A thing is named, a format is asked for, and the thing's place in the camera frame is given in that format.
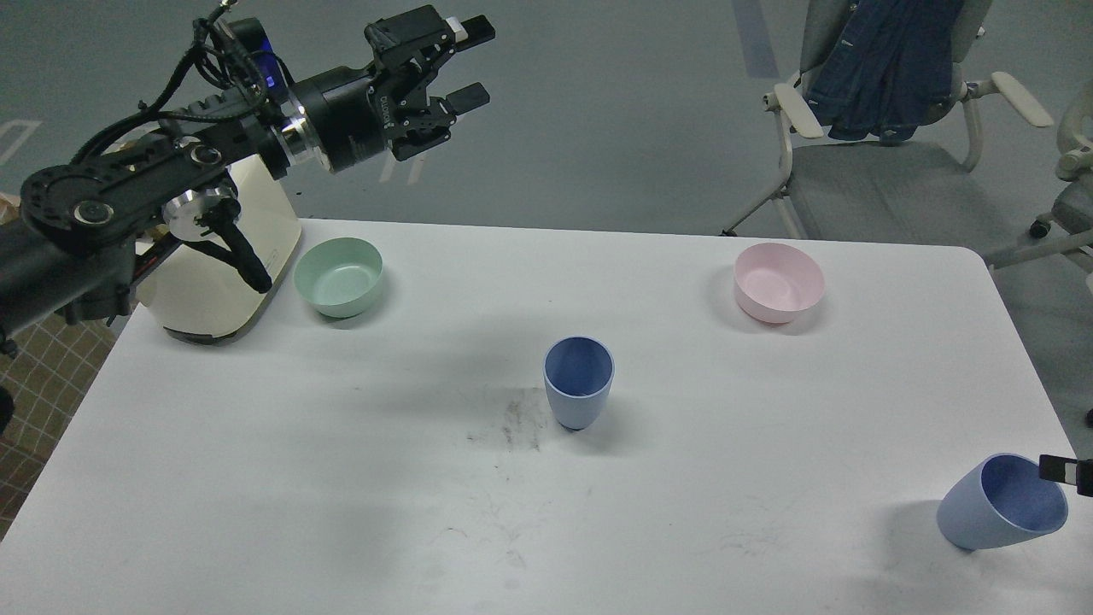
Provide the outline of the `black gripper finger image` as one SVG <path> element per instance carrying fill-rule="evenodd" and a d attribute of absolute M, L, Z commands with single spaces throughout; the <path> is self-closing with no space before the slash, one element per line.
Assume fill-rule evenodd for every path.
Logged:
<path fill-rule="evenodd" d="M 1039 478 L 1073 486 L 1082 497 L 1093 496 L 1092 459 L 1070 459 L 1061 456 L 1039 456 Z"/>

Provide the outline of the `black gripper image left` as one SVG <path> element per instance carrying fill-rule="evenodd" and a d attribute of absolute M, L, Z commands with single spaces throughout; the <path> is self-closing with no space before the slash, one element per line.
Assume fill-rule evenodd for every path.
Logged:
<path fill-rule="evenodd" d="M 433 7 L 366 25 L 372 62 L 333 67 L 295 83 L 295 129 L 329 172 L 388 151 L 406 161 L 445 143 L 457 118 L 491 102 L 481 82 L 444 97 L 430 83 L 456 52 L 496 38 L 485 15 L 440 17 Z"/>

